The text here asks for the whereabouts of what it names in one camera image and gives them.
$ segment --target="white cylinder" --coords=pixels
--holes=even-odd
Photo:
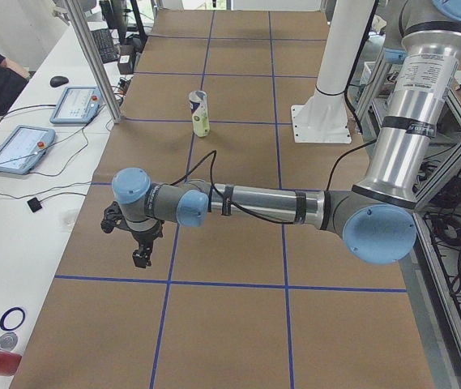
[[[305,105],[292,107],[295,142],[351,143],[342,92],[376,1],[337,1],[317,88]]]
[[[356,53],[377,0],[338,0],[331,21],[317,86],[325,93],[340,93],[347,86]]]

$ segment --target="blue ring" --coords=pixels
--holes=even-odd
[[[19,324],[15,327],[12,327],[12,328],[7,328],[5,327],[5,319],[6,317],[11,314],[12,312],[16,312],[16,311],[19,311],[21,312],[21,314],[23,315],[23,317],[21,318],[21,322],[19,322]],[[18,306],[15,306],[13,308],[10,308],[7,312],[5,312],[3,315],[2,315],[2,318],[0,318],[0,328],[4,331],[14,331],[14,330],[17,330],[18,328],[21,327],[21,325],[25,322],[25,318],[27,317],[27,314],[25,313],[25,311],[23,310],[23,308],[20,308]]]

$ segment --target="table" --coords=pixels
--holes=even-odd
[[[433,387],[398,265],[363,263],[333,234],[211,214],[200,229],[165,224],[143,270],[128,233],[100,231],[119,169],[172,182],[212,149],[218,182],[324,187],[362,142],[293,141],[290,107],[313,93],[327,33],[318,12],[159,12],[12,389]],[[332,189],[367,164],[348,156]]]
[[[91,23],[91,29],[103,28],[104,23]],[[105,64],[112,85],[120,78],[117,63]],[[51,88],[54,75],[65,75],[70,82]],[[28,83],[11,109],[29,105],[56,104],[65,86],[95,85],[88,63],[79,47],[75,32],[70,27],[63,34],[40,69]],[[7,116],[0,123],[0,144],[19,124],[52,127],[56,141],[74,134],[79,126],[54,126],[49,122],[52,109],[26,109]],[[80,133],[50,149],[35,168],[40,173],[58,173],[69,158],[81,151],[57,177],[29,174],[13,177],[0,174],[0,192],[20,196],[67,186],[75,182],[89,182],[109,137],[113,122],[107,109],[102,109],[95,120]],[[85,194],[89,185],[77,185],[60,191]],[[58,191],[39,196],[52,195]],[[13,306],[27,312],[25,323],[15,331],[19,343],[15,352],[23,353],[45,295],[70,237],[75,218],[83,204],[83,196],[60,195],[43,202],[43,209],[32,213],[25,200],[0,196],[0,317]],[[8,387],[12,378],[0,377],[0,388]]]

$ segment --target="label on robot arm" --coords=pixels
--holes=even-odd
[[[416,54],[405,59],[399,73],[397,91],[433,93],[433,97],[444,101],[459,67],[459,61],[441,54]]]

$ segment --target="white desk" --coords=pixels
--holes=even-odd
[[[92,29],[104,27],[104,23],[90,24]],[[112,85],[117,85],[120,74],[117,63],[105,65]],[[72,28],[45,59],[41,68],[24,89],[12,109],[28,105],[55,104],[65,86],[51,88],[49,80],[54,75],[65,75],[72,85],[95,85],[93,75],[76,40]],[[49,122],[52,109],[27,109],[13,113],[0,123],[0,144],[19,124],[53,127],[57,141],[70,136],[80,127],[54,126]],[[109,137],[113,123],[107,109],[100,111],[84,131],[89,145],[80,152],[58,177],[7,176],[0,174],[0,192],[20,196],[47,190],[53,186],[65,186],[92,179],[100,156]],[[57,173],[68,159],[77,152],[86,139],[77,134],[51,148],[36,167],[41,173]],[[60,191],[86,193],[88,185],[74,186]],[[57,193],[49,192],[38,196]],[[0,196],[0,318],[14,306],[27,312],[24,324],[15,331],[19,343],[14,352],[23,353],[36,323],[54,272],[61,259],[75,218],[83,204],[83,196],[60,195],[43,202],[43,209],[32,213],[27,199],[8,199]],[[0,377],[0,389],[8,387],[11,377]]]

